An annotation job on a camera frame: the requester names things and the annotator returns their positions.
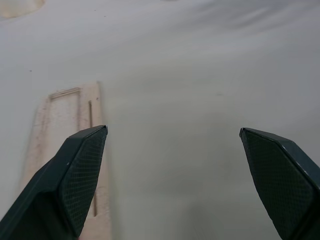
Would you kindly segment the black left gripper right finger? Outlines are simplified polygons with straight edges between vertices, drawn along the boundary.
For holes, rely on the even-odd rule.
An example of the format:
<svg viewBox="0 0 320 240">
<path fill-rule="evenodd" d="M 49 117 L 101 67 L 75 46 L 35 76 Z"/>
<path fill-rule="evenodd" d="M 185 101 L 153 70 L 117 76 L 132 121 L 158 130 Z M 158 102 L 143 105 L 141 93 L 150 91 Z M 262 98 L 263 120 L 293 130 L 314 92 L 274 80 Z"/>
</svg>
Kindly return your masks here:
<svg viewBox="0 0 320 240">
<path fill-rule="evenodd" d="M 254 186 L 283 240 L 320 238 L 320 168 L 292 140 L 243 127 Z"/>
</svg>

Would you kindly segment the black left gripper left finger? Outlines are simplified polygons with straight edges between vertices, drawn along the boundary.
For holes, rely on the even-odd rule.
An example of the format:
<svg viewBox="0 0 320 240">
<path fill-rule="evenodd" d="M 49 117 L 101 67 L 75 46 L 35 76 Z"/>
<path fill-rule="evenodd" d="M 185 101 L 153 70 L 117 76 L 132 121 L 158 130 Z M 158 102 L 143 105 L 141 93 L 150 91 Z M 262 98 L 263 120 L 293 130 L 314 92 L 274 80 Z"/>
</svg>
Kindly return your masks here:
<svg viewBox="0 0 320 240">
<path fill-rule="evenodd" d="M 76 240 L 100 174 L 106 125 L 69 136 L 30 179 L 0 221 L 2 240 Z"/>
</svg>

